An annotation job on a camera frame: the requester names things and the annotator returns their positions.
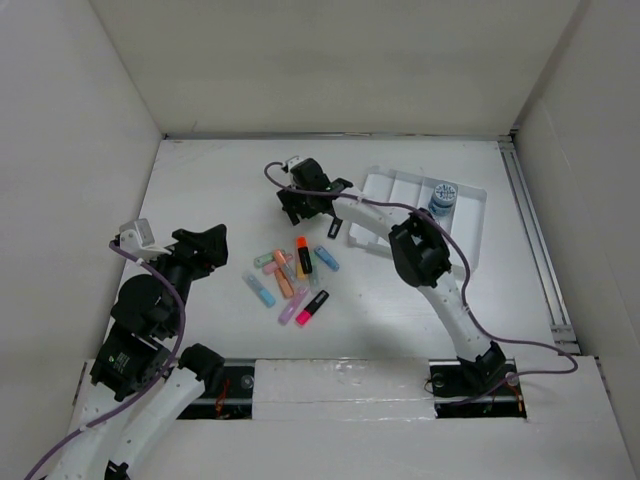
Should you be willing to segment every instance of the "storage tray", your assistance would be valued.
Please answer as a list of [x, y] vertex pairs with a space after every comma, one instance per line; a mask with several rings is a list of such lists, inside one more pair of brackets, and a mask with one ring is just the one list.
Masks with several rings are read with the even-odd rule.
[[[371, 167], [362, 191], [372, 200], [402, 202], [418, 208], [428, 208], [433, 189], [439, 183], [447, 182], [458, 187], [458, 198], [453, 212], [436, 220], [458, 243], [469, 261], [471, 270], [478, 266], [480, 241], [484, 224], [484, 210], [487, 192], [480, 188], [469, 187], [449, 180], [422, 177], [393, 169]], [[399, 212], [397, 222], [403, 222], [408, 213]], [[391, 256], [387, 239], [378, 237], [359, 225], [352, 224], [349, 229], [349, 244], [364, 248], [381, 255]], [[464, 271], [459, 255], [451, 250], [451, 264], [454, 273]]]

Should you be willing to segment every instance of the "wall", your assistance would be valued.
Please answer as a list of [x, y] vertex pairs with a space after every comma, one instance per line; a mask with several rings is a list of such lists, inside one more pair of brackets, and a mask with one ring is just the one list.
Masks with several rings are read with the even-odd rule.
[[0, 1], [0, 358], [95, 354], [160, 140], [87, 0]]
[[584, 2], [516, 137], [578, 340], [640, 472], [640, 3]]
[[91, 0], [163, 132], [506, 134], [578, 0]]

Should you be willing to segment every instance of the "purple cable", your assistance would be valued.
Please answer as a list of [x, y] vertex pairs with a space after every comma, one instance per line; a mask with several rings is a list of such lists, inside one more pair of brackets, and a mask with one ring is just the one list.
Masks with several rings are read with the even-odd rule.
[[[109, 248], [111, 250], [113, 250], [114, 252], [116, 252], [118, 255], [126, 258], [127, 260], [131, 260], [132, 262], [136, 262], [137, 263], [140, 260], [140, 259], [134, 257], [133, 255], [131, 255], [130, 253], [125, 252], [120, 247], [116, 246], [115, 242], [109, 243]], [[180, 297], [180, 294], [175, 289], [175, 287], [173, 285], [171, 285], [169, 280], [164, 278], [162, 276], [162, 274], [160, 274], [160, 272], [158, 272], [151, 265], [149, 265], [148, 263], [142, 262], [142, 263], [140, 263], [140, 266], [142, 268], [144, 268], [147, 272], [149, 272], [152, 276], [157, 278], [160, 281], [160, 283], [162, 283], [162, 285], [164, 285], [164, 287], [169, 291], [171, 296], [176, 301], [176, 304], [178, 305], [178, 311], [179, 311], [179, 315], [180, 315], [180, 320], [179, 320], [179, 324], [178, 324], [178, 333], [177, 333], [177, 337], [176, 337], [176, 342], [173, 345], [173, 348], [171, 349], [171, 353], [169, 354], [169, 357], [167, 358], [166, 362], [162, 365], [162, 368], [160, 370], [158, 370], [158, 372], [155, 374], [155, 376], [151, 379], [151, 381], [147, 384], [146, 387], [144, 387], [142, 390], [140, 390], [140, 392], [138, 392], [135, 396], [131, 397], [129, 400], [127, 400], [126, 402], [122, 403], [120, 406], [114, 408], [110, 412], [105, 413], [104, 415], [99, 416], [95, 420], [90, 421], [84, 427], [81, 427], [81, 428], [78, 428], [77, 430], [74, 430], [69, 435], [67, 435], [62, 440], [60, 440], [58, 443], [56, 443], [51, 448], [51, 450], [49, 450], [47, 453], [45, 453], [43, 455], [43, 457], [38, 461], [38, 463], [36, 463], [34, 465], [34, 467], [29, 471], [27, 476], [24, 478], [24, 480], [31, 480], [33, 478], [33, 476], [38, 472], [38, 470], [40, 470], [40, 468], [42, 468], [42, 466], [45, 463], [47, 463], [47, 461], [52, 456], [54, 456], [62, 447], [64, 447], [66, 444], [68, 444], [71, 440], [73, 440], [78, 435], [80, 435], [82, 433], [82, 431], [84, 430], [84, 428], [93, 428], [93, 427], [95, 427], [97, 425], [100, 425], [101, 423], [106, 422], [107, 420], [115, 417], [120, 412], [126, 410], [131, 405], [133, 405], [138, 400], [140, 400], [142, 397], [144, 397], [145, 394], [149, 390], [151, 390], [156, 383], [158, 383], [160, 381], [162, 376], [167, 372], [167, 370], [169, 370], [169, 367], [171, 366], [173, 361], [178, 356], [178, 350], [180, 349], [180, 344], [182, 343], [182, 338], [184, 337], [184, 327], [185, 327], [185, 323], [186, 323], [186, 313], [185, 313], [185, 307], [184, 307], [184, 302], [182, 301], [182, 297]]]
[[475, 402], [476, 400], [479, 400], [481, 398], [486, 397], [487, 395], [490, 395], [491, 393], [494, 392], [494, 390], [497, 390], [502, 385], [507, 383], [507, 381], [509, 381], [509, 380], [511, 380], [513, 378], [519, 378], [519, 377], [523, 377], [525, 375], [534, 375], [534, 374], [537, 374], [537, 375], [541, 375], [541, 374], [557, 374], [557, 375], [561, 375], [561, 374], [573, 373], [576, 370], [578, 370], [578, 362], [576, 362], [576, 360], [571, 356], [571, 354], [565, 352], [564, 350], [562, 350], [562, 349], [560, 349], [560, 348], [558, 348], [558, 347], [556, 347], [554, 345], [547, 345], [546, 343], [536, 342], [536, 341], [533, 341], [533, 340], [514, 340], [514, 339], [509, 339], [509, 338], [498, 337], [496, 335], [493, 335], [492, 333], [489, 333], [480, 324], [480, 322], [478, 321], [476, 316], [471, 311], [471, 307], [469, 306], [469, 303], [467, 302], [467, 287], [469, 286], [469, 281], [471, 280], [471, 267], [469, 266], [469, 261], [467, 260], [467, 257], [464, 255], [464, 253], [462, 253], [462, 249], [453, 240], [451, 235], [449, 235], [449, 233], [446, 230], [444, 230], [440, 225], [438, 225], [438, 223], [435, 220], [433, 220], [433, 218], [431, 218], [429, 215], [427, 215], [425, 212], [422, 212], [418, 208], [413, 207], [411, 205], [407, 205], [405, 203], [378, 202], [376, 200], [371, 200], [371, 199], [368, 199], [368, 198], [360, 198], [360, 197], [358, 197], [356, 195], [352, 195], [350, 193], [338, 193], [338, 194], [336, 194], [336, 193], [331, 193], [331, 192], [314, 192], [314, 191], [311, 191], [311, 190], [301, 190], [301, 189], [298, 189], [298, 188], [288, 187], [286, 185], [281, 184], [280, 182], [275, 180], [271, 175], [269, 175], [269, 169], [271, 167], [275, 167], [275, 166], [282, 167], [283, 163], [282, 162], [271, 162], [271, 163], [268, 163], [264, 167], [264, 175], [265, 175], [265, 177], [267, 177], [267, 179], [271, 183], [273, 183], [275, 186], [277, 186], [279, 188], [282, 188], [283, 190], [286, 190], [286, 191], [289, 191], [289, 192], [293, 192], [293, 193], [298, 193], [300, 195], [313, 195], [313, 196], [317, 196], [317, 197], [343, 197], [343, 198], [349, 198], [351, 200], [359, 200], [359, 201], [362, 201], [362, 203], [366, 203], [368, 205], [374, 205], [376, 207], [403, 208], [403, 209], [409, 210], [410, 212], [415, 213], [421, 219], [425, 220], [432, 227], [434, 227], [436, 230], [438, 230], [438, 232], [440, 232], [440, 234], [447, 240], [447, 243], [449, 243], [449, 245], [451, 245], [453, 247], [453, 249], [458, 253], [458, 256], [462, 260], [462, 264], [464, 266], [464, 281], [462, 282], [462, 288], [460, 289], [460, 296], [462, 297], [462, 304], [467, 309], [467, 312], [469, 313], [469, 318], [471, 318], [471, 321], [473, 322], [475, 327], [478, 330], [480, 330], [480, 332], [484, 336], [486, 336], [490, 340], [493, 340], [495, 342], [500, 342], [500, 343], [509, 343], [509, 344], [512, 344], [512, 345], [529, 345], [529, 346], [533, 346], [533, 347], [546, 348], [548, 350], [556, 352], [558, 355], [561, 355], [561, 356], [567, 358], [573, 364], [571, 366], [571, 368], [569, 368], [567, 370], [526, 370], [524, 372], [514, 373], [514, 374], [512, 374], [512, 375], [510, 375], [508, 377], [503, 378], [498, 383], [496, 383], [493, 387], [491, 387], [489, 390], [487, 390], [486, 392], [484, 392], [484, 393], [482, 393], [480, 395], [477, 395], [475, 397], [470, 397], [470, 398], [467, 398], [465, 400], [461, 400], [459, 402], [452, 402], [449, 405], [460, 406], [460, 405], [466, 405], [468, 403]]

